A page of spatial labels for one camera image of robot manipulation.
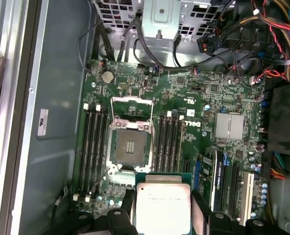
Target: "green circuit board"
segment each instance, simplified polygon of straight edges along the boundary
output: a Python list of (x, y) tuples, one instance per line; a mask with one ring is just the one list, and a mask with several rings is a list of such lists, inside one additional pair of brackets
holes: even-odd
[[(261, 105), (255, 98), (263, 86), (249, 88), (233, 74), (219, 80), (221, 72), (172, 73), (124, 62), (90, 65), (78, 129), (74, 210), (98, 217), (119, 207), (125, 190), (134, 187), (136, 171), (188, 172), (192, 187), (213, 209), (239, 218), (250, 173), (255, 178), (250, 211), (264, 216), (258, 197), (265, 180), (251, 168), (261, 159), (256, 151)], [(241, 79), (248, 83), (250, 78)], [(216, 175), (217, 153), (223, 159), (221, 175)]]

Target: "chip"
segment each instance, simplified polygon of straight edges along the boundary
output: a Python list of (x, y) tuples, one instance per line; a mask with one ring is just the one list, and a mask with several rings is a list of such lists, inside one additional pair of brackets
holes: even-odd
[(143, 166), (147, 132), (117, 130), (114, 162), (123, 165)]
[(219, 86), (216, 84), (211, 85), (210, 91), (211, 92), (218, 92)]
[(176, 80), (177, 84), (184, 84), (184, 77), (178, 77)]

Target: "motherboard mounting screw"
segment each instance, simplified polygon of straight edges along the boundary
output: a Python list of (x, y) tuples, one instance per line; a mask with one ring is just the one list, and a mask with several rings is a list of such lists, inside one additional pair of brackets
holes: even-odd
[(261, 227), (261, 226), (264, 225), (264, 224), (263, 224), (261, 221), (259, 221), (259, 220), (254, 220), (254, 221), (253, 221), (253, 224), (255, 224), (256, 226), (259, 226), (259, 227)]
[(219, 214), (219, 213), (215, 214), (215, 216), (216, 216), (218, 219), (223, 219), (223, 218), (224, 218), (224, 216), (223, 216), (222, 214)]

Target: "black pcie slot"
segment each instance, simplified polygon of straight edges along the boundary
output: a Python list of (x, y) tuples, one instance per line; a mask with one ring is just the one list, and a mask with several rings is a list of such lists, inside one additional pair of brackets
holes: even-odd
[(164, 154), (164, 172), (170, 172), (171, 171), (171, 154), (172, 154), (172, 134), (173, 134), (173, 130), (174, 130), (174, 125), (173, 125), (173, 118), (170, 118), (168, 120), (168, 133), (167, 133), (167, 147), (166, 147), (166, 152)]
[(229, 199), (229, 215), (235, 218), (236, 211), (236, 198), (238, 191), (238, 182), (239, 182), (239, 172), (240, 167), (234, 163), (232, 167), (232, 182), (230, 186), (230, 199)]
[(183, 172), (190, 172), (190, 160), (184, 160)]
[(87, 164), (88, 164), (88, 158), (91, 153), (91, 128), (92, 128), (92, 122), (94, 119), (94, 114), (89, 112), (88, 113), (88, 123), (85, 125), (85, 138), (84, 138), (84, 154), (82, 155), (82, 164), (81, 164), (81, 192), (84, 192), (84, 186), (86, 181), (86, 171), (87, 171)]
[(176, 172), (177, 171), (177, 165), (176, 163), (176, 154), (178, 151), (178, 133), (179, 133), (179, 120), (178, 118), (174, 118), (174, 127), (172, 132), (172, 150), (171, 150), (171, 166), (170, 166), (170, 172)]
[(92, 132), (91, 132), (91, 142), (90, 142), (90, 154), (88, 171), (86, 173), (86, 193), (91, 189), (91, 184), (93, 183), (93, 165), (96, 164), (96, 150), (99, 138), (99, 126), (100, 126), (100, 113), (94, 112), (94, 119), (92, 122)]
[(88, 134), (89, 117), (90, 117), (90, 113), (85, 112), (83, 143), (82, 143), (82, 151), (81, 151), (81, 168), (80, 168), (80, 174), (78, 177), (78, 187), (81, 191), (83, 190), (83, 187), (84, 187), (83, 175), (85, 175), (85, 173), (83, 172), (83, 163), (84, 163), (84, 158), (85, 158), (85, 153), (86, 153), (85, 149), (86, 149), (86, 137)]
[(162, 116), (160, 116), (159, 118), (159, 124), (158, 124), (158, 131), (157, 131), (157, 138), (156, 138), (156, 153), (155, 153), (155, 165), (154, 165), (154, 171), (157, 172), (158, 168), (159, 168), (159, 153), (160, 153), (160, 143), (162, 140), (162, 126), (164, 123), (164, 118)]
[(94, 189), (96, 183), (101, 179), (103, 172), (102, 172), (102, 160), (104, 157), (104, 148), (105, 148), (105, 138), (107, 133), (107, 126), (108, 126), (108, 115), (106, 113), (101, 114), (101, 123), (100, 123), (100, 138), (98, 143), (98, 154), (96, 155), (95, 167), (93, 168), (94, 173), (94, 180), (92, 179), (91, 189), (92, 191), (98, 191)]

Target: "ram slot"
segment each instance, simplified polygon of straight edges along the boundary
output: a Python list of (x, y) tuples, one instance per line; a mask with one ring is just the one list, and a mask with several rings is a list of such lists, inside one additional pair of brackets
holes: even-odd
[(92, 123), (91, 132), (91, 144), (90, 144), (90, 155), (88, 163), (88, 171), (86, 173), (86, 193), (90, 192), (93, 175), (93, 165), (96, 164), (96, 147), (99, 136), (99, 126), (100, 126), (100, 113), (94, 113), (94, 119)]
[(171, 166), (170, 166), (170, 172), (176, 172), (177, 171), (177, 159), (176, 154), (178, 152), (178, 134), (179, 134), (179, 120), (177, 117), (174, 118), (174, 127), (173, 127), (173, 133), (172, 133), (172, 150), (171, 150)]
[(164, 172), (171, 172), (171, 155), (172, 155), (172, 149), (173, 149), (173, 142), (172, 142), (172, 136), (173, 136), (173, 130), (174, 130), (174, 123), (173, 118), (170, 118), (168, 120), (168, 132), (167, 132), (167, 146), (166, 146), (166, 152), (164, 154)]
[(232, 167), (232, 182), (230, 186), (230, 198), (229, 198), (229, 215), (232, 218), (235, 218), (236, 211), (236, 200), (237, 200), (237, 191), (238, 191), (238, 182), (239, 182), (239, 172), (240, 167), (234, 163)]
[(84, 137), (84, 154), (82, 156), (82, 164), (81, 164), (81, 192), (84, 192), (85, 182), (86, 182), (86, 171), (87, 171), (87, 164), (88, 158), (90, 156), (91, 150), (91, 128), (93, 124), (94, 114), (89, 112), (88, 113), (88, 122), (85, 128), (85, 137)]
[(161, 141), (160, 141), (160, 147), (159, 147), (159, 165), (158, 165), (158, 172), (163, 171), (164, 169), (164, 161), (163, 161), (163, 157), (164, 154), (166, 152), (166, 135), (168, 132), (168, 122), (167, 120), (164, 118), (163, 120), (163, 126), (161, 128), (161, 133), (160, 133), (160, 137), (161, 137)]
[(93, 168), (93, 179), (92, 179), (92, 185), (91, 185), (91, 191), (96, 192), (94, 189), (97, 182), (101, 179), (103, 172), (102, 172), (102, 163), (103, 163), (103, 157), (104, 157), (104, 147), (105, 147), (105, 138), (107, 133), (107, 126), (108, 126), (108, 115), (106, 113), (101, 114), (101, 123), (100, 123), (100, 135), (99, 135), (99, 141), (98, 141), (98, 150), (95, 157), (95, 164)]
[(164, 118), (162, 116), (160, 116), (159, 118), (159, 123), (158, 123), (158, 131), (156, 134), (156, 152), (155, 152), (155, 160), (154, 160), (154, 171), (158, 172), (158, 168), (159, 168), (159, 153), (160, 153), (160, 143), (162, 140), (162, 127), (163, 127), (163, 123), (164, 123)]
[(85, 112), (85, 119), (84, 119), (84, 133), (83, 133), (83, 142), (82, 142), (82, 150), (81, 150), (81, 168), (80, 168), (80, 174), (78, 177), (78, 187), (80, 191), (83, 191), (84, 189), (84, 178), (83, 175), (85, 173), (83, 172), (83, 163), (85, 162), (84, 158), (86, 155), (86, 137), (88, 134), (88, 123), (89, 123), (90, 113)]

